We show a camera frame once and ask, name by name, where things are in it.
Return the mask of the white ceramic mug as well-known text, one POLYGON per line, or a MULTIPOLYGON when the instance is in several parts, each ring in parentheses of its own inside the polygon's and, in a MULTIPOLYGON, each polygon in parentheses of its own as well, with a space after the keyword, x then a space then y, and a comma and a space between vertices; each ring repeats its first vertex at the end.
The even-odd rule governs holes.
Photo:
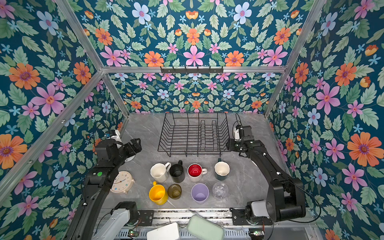
POLYGON ((171 163, 157 163, 150 169, 150 174, 157 183, 164 183, 169 177, 171 163))

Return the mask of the yellow mug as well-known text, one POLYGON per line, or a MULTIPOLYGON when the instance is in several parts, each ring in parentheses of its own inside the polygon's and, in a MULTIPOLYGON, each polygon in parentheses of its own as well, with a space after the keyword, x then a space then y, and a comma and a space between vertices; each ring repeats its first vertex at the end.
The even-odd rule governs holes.
POLYGON ((156 205, 164 205, 168 201, 168 192, 163 185, 153 182, 153 186, 149 191, 150 200, 156 205))

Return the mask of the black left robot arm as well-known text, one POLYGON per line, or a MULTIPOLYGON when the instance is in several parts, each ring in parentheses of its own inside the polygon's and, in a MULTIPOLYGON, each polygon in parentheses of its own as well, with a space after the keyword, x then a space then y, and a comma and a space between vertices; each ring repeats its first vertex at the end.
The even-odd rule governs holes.
POLYGON ((64 236, 65 240, 92 238, 98 216, 119 174, 119 168, 126 159, 142 151, 141 139, 132 139, 126 144, 115 139, 102 140, 95 151, 98 161, 84 179, 81 202, 64 236))

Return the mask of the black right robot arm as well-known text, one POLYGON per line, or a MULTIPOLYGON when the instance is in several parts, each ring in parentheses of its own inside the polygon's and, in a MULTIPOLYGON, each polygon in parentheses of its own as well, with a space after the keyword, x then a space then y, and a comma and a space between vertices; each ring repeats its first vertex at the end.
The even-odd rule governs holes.
POLYGON ((233 127, 233 138, 227 149, 238 152, 241 157, 250 159, 265 177, 268 193, 265 200, 251 204, 251 210, 265 210, 263 217, 273 222, 292 221, 306 216, 306 193, 298 178, 291 177, 271 157, 260 140, 255 140, 252 127, 237 124, 233 127))

